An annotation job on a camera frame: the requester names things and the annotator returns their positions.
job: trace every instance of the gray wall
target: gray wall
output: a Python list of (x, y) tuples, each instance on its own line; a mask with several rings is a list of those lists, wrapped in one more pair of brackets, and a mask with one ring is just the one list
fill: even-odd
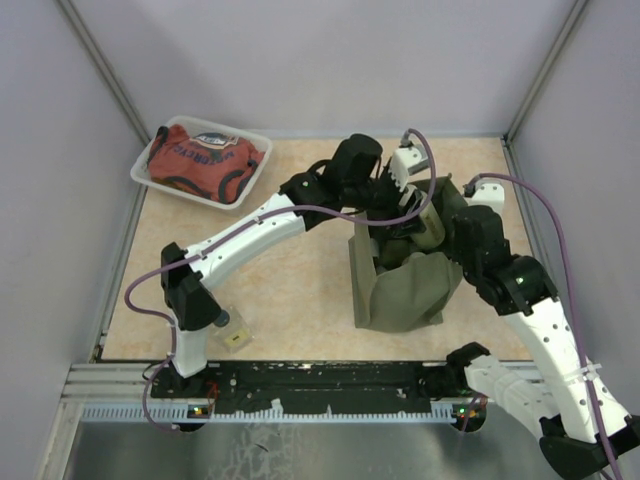
[(147, 126), (506, 131), (572, 6), (536, 0), (74, 0)]
[[(594, 0), (516, 141), (525, 179), (556, 206), (589, 352), (640, 414), (640, 2)], [(556, 278), (557, 241), (538, 210)], [(633, 454), (640, 471), (640, 452)]]
[(141, 148), (50, 0), (0, 4), (0, 478), (32, 478), (86, 361)]

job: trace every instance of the gray fabric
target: gray fabric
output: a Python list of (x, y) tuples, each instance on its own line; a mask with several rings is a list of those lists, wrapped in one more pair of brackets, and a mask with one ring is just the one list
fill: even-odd
[[(426, 191), (429, 181), (415, 185)], [(450, 218), (466, 201), (450, 177), (442, 177), (437, 180), (433, 204), (447, 231), (443, 244), (436, 251), (409, 254), (409, 241), (393, 240), (390, 249), (387, 245), (381, 249), (381, 255), (394, 256), (386, 261), (400, 265), (380, 274), (376, 274), (373, 262), (369, 228), (355, 226), (349, 252), (357, 328), (391, 333), (442, 323), (442, 310), (462, 280), (460, 266), (442, 251), (450, 243)]]

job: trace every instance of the folded shirt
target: folded shirt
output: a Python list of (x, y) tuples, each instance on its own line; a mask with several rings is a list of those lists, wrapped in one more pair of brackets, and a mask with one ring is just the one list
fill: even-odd
[(147, 168), (154, 182), (215, 202), (235, 202), (264, 153), (248, 140), (218, 132), (190, 137), (181, 125), (160, 127)]

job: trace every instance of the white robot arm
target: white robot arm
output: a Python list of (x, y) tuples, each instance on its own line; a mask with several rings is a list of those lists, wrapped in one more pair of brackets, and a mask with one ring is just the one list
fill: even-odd
[[(163, 249), (163, 265), (198, 257), (190, 265), (162, 274), (165, 301), (177, 319), (172, 365), (180, 377), (193, 376), (207, 365), (208, 329), (222, 318), (210, 290), (271, 246), (332, 218), (318, 211), (287, 211), (269, 219), (264, 219), (265, 214), (300, 205), (337, 211), (392, 206), (393, 218), (416, 208), (421, 197), (407, 185), (412, 174), (427, 166), (426, 152), (411, 144), (401, 146), (382, 175), (371, 179), (381, 155), (382, 147), (375, 140), (353, 135), (340, 144), (330, 161), (294, 175), (280, 192), (236, 225), (185, 250), (175, 244)], [(539, 439), (556, 472), (566, 479), (584, 478), (608, 463), (585, 379), (594, 382), (605, 430), (617, 455), (640, 443), (640, 418), (630, 416), (609, 393), (597, 366), (590, 365), (587, 371), (580, 368), (575, 339), (555, 286), (535, 259), (511, 254), (499, 215), (503, 204), (500, 184), (479, 185), (468, 198), (469, 206), (452, 218), (453, 247), (445, 253), (462, 266), (466, 281), (518, 334), (540, 370), (545, 389), (503, 367), (477, 344), (463, 347), (447, 360), (458, 372), (462, 387), (494, 399)], [(233, 241), (227, 241), (232, 234)]]

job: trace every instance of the plastic container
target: plastic container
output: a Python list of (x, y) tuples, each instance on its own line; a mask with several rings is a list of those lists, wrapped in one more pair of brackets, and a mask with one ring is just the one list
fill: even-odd
[(213, 200), (202, 198), (197, 195), (192, 195), (191, 193), (183, 192), (176, 188), (167, 187), (166, 185), (161, 185), (151, 180), (149, 170), (147, 169), (147, 159), (149, 158), (149, 151), (151, 150), (151, 144), (153, 143), (153, 140), (149, 142), (147, 147), (142, 151), (142, 153), (136, 160), (135, 165), (131, 168), (131, 178), (138, 183), (146, 185), (147, 187), (155, 188), (156, 190), (162, 190), (163, 192), (170, 195), (176, 195), (178, 197), (193, 200), (194, 202), (202, 203), (203, 205), (208, 205), (220, 210), (225, 210), (230, 213), (240, 207), (240, 205), (242, 205), (242, 202), (244, 202), (244, 199), (247, 198), (247, 195), (249, 195), (249, 193), (251, 193), (251, 190), (253, 190), (253, 186), (256, 184), (258, 178), (260, 178), (260, 175), (262, 174), (262, 171), (267, 166), (269, 157), (271, 156), (271, 151), (273, 150), (273, 142), (267, 137), (251, 133), (246, 130), (227, 127), (226, 125), (208, 122), (199, 118), (187, 117), (185, 115), (175, 116), (167, 123), (165, 123), (165, 125), (167, 127), (171, 127), (171, 125), (175, 125), (177, 123), (182, 125), (191, 137), (206, 132), (220, 132), (229, 135), (237, 135), (239, 137), (245, 138), (246, 140), (249, 140), (251, 143), (253, 143), (257, 150), (264, 152), (264, 157), (262, 158), (260, 165), (258, 165), (258, 168), (251, 177), (251, 180), (249, 180), (249, 183), (247, 183), (247, 186), (244, 188), (238, 199), (235, 202), (228, 204), (214, 202)]

